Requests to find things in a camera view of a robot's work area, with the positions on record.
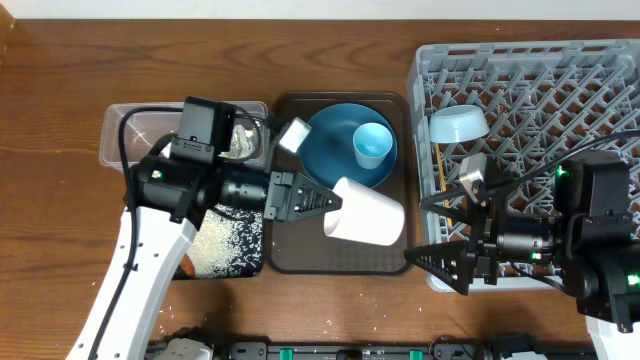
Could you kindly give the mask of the light blue bowl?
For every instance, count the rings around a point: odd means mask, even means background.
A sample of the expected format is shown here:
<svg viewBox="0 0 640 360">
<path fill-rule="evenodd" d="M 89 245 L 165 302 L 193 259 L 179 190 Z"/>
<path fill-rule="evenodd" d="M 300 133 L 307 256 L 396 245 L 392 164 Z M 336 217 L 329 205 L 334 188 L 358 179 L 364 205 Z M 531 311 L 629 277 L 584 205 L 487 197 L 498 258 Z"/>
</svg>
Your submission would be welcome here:
<svg viewBox="0 0 640 360">
<path fill-rule="evenodd" d="M 436 111 L 429 120 L 430 140 L 436 144 L 462 143 L 489 133 L 482 109 L 475 105 L 456 105 Z"/>
</svg>

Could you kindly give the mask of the pink cup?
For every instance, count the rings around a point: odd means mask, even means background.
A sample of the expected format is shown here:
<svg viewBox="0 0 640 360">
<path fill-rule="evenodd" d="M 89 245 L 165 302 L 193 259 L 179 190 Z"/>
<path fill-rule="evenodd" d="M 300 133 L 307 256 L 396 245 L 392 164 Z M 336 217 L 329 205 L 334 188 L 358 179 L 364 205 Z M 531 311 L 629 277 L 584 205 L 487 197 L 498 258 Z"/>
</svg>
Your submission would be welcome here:
<svg viewBox="0 0 640 360">
<path fill-rule="evenodd" d="M 399 239 L 405 224 L 399 202 L 346 177 L 333 192 L 342 205 L 324 216 L 327 237 L 378 246 L 391 246 Z"/>
</svg>

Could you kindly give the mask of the light blue cup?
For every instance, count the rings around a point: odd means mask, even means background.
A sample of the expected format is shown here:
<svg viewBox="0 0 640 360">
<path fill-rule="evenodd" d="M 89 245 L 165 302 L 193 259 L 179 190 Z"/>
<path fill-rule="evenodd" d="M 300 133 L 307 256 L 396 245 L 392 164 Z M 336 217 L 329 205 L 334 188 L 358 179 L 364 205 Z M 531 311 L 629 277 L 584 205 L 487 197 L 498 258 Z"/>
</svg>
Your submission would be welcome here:
<svg viewBox="0 0 640 360">
<path fill-rule="evenodd" d="M 365 123 L 353 135 L 356 162 L 364 169 L 377 168 L 393 148 L 390 130 L 380 123 Z"/>
</svg>

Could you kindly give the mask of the wooden chopstick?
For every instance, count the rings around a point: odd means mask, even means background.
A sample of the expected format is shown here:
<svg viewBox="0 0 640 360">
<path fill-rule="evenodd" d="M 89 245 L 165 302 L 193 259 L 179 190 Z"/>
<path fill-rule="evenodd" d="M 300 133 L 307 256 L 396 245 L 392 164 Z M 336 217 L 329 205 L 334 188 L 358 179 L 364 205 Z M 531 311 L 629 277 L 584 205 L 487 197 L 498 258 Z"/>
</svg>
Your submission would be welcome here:
<svg viewBox="0 0 640 360">
<path fill-rule="evenodd" d="M 445 174 L 444 174 L 444 165 L 443 165 L 443 161 L 442 161 L 442 152 L 440 150 L 440 144 L 436 143 L 435 144 L 435 153 L 436 153 L 436 161 L 437 161 L 437 165 L 438 165 L 438 175 L 439 175 L 439 181 L 440 181 L 440 188 L 442 192 L 446 192 L 447 190 L 447 182 L 446 182 L 446 178 L 445 178 Z M 443 204 L 445 208 L 449 208 L 450 204 L 449 204 L 449 200 L 443 200 Z M 453 225 L 452 219 L 451 218 L 447 218 L 447 225 L 449 227 L 451 227 Z"/>
</svg>

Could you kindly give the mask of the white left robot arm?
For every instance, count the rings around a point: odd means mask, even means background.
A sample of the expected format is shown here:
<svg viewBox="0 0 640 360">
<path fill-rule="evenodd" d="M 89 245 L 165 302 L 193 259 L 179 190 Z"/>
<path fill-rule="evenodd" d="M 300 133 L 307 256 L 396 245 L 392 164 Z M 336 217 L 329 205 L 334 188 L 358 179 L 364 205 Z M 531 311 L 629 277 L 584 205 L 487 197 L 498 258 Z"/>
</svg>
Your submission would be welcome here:
<svg viewBox="0 0 640 360">
<path fill-rule="evenodd" d="M 126 186 L 117 245 L 98 295 L 69 353 L 71 359 L 141 359 L 176 269 L 208 211 L 223 205 L 292 223 L 341 208 L 343 200 L 299 172 L 251 169 L 228 159 L 237 118 L 265 125 L 236 105 L 188 97 L 175 134 L 161 137 L 138 163 L 127 159 L 125 131 L 140 113 L 128 111 L 118 127 Z"/>
</svg>

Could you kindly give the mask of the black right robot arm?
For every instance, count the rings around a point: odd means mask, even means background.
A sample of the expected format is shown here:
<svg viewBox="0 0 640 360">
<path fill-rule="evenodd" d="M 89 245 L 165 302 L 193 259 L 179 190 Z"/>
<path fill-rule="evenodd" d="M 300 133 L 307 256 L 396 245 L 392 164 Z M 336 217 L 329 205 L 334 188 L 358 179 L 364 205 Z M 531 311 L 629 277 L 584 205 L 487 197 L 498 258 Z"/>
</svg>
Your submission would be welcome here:
<svg viewBox="0 0 640 360">
<path fill-rule="evenodd" d="M 422 209 L 469 226 L 465 240 L 408 249 L 405 259 L 466 295 L 476 276 L 496 285 L 499 266 L 560 267 L 554 281 L 535 281 L 575 299 L 597 355 L 620 359 L 639 335 L 639 243 L 632 237 L 629 168 L 605 150 L 575 151 L 544 166 L 555 179 L 553 215 L 507 208 L 510 192 L 528 182 L 476 154 L 463 160 L 459 187 L 420 202 Z"/>
</svg>

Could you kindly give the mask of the white tissue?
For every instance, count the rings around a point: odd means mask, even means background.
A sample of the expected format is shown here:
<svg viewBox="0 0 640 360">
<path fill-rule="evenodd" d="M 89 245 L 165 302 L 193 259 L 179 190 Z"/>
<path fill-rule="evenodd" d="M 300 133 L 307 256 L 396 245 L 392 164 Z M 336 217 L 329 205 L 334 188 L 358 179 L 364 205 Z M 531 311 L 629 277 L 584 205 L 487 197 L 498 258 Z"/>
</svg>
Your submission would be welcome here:
<svg viewBox="0 0 640 360">
<path fill-rule="evenodd" d="M 235 125 L 230 148 L 227 152 L 222 152 L 220 156 L 228 159 L 245 160 L 257 158 L 261 154 L 258 139 L 258 133 L 255 129 L 248 129 L 243 125 Z"/>
</svg>

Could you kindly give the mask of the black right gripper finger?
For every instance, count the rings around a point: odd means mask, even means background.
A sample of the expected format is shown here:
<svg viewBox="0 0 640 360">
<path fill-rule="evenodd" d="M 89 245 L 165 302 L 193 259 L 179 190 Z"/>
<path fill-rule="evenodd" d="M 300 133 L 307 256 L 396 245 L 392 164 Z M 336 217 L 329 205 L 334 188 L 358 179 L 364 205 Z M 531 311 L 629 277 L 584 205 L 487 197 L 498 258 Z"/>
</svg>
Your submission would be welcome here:
<svg viewBox="0 0 640 360">
<path fill-rule="evenodd" d="M 404 251 L 409 263 L 425 270 L 461 295 L 469 293 L 473 282 L 475 255 L 467 241 L 419 246 Z"/>
<path fill-rule="evenodd" d="M 420 208 L 454 222 L 473 225 L 478 218 L 488 212 L 492 194 L 484 185 L 471 191 L 462 186 L 423 197 Z"/>
</svg>

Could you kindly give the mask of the dark blue plate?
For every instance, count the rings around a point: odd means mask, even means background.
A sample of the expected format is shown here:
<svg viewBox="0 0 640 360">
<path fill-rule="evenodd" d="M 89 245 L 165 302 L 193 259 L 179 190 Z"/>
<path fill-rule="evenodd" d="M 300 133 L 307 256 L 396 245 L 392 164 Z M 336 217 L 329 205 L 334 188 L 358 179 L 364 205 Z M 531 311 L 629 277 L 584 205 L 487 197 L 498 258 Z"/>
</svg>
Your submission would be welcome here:
<svg viewBox="0 0 640 360">
<path fill-rule="evenodd" d="M 355 158 L 353 135 L 365 123 L 380 123 L 393 135 L 394 144 L 384 161 L 364 169 Z M 311 132 L 298 150 L 300 162 L 317 183 L 332 188 L 342 177 L 374 188 L 391 174 L 398 155 L 398 141 L 389 121 L 376 110 L 360 104 L 330 105 L 308 121 Z"/>
</svg>

